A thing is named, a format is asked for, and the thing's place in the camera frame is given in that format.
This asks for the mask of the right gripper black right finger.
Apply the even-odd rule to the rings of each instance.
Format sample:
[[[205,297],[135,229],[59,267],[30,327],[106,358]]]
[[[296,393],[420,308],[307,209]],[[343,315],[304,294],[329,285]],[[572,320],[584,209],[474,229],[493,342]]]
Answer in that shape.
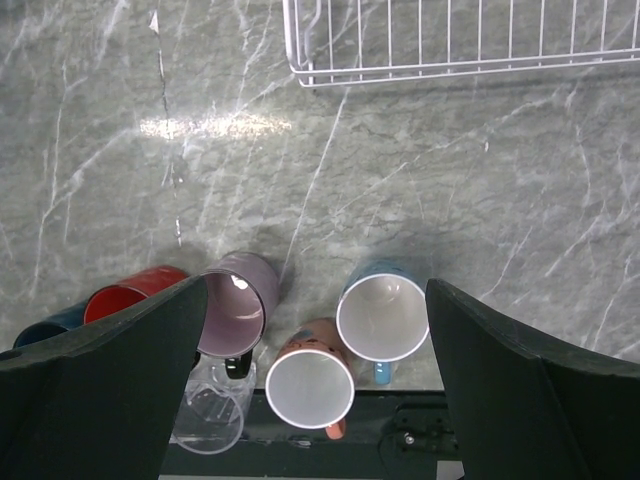
[[[431,279],[426,306],[468,479],[636,479],[639,366]]]

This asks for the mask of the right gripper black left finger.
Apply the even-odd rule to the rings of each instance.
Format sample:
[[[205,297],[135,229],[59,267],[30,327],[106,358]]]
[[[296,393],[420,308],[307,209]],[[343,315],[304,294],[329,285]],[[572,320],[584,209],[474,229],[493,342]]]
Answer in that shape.
[[[4,479],[156,479],[203,329],[203,278],[1,354]]]

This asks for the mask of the light blue mug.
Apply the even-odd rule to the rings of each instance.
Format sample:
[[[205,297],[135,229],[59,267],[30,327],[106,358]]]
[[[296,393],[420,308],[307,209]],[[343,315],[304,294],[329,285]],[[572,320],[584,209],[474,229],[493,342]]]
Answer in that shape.
[[[336,326],[349,350],[373,363],[375,383],[388,385],[391,365],[416,352],[430,333],[425,291],[397,264],[370,261],[346,282]]]

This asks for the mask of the white wire dish rack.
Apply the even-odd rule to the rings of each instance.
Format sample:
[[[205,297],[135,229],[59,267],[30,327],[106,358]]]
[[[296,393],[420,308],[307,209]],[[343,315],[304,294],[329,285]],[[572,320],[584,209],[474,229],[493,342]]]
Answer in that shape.
[[[286,57],[304,87],[633,63],[636,1],[285,1]]]

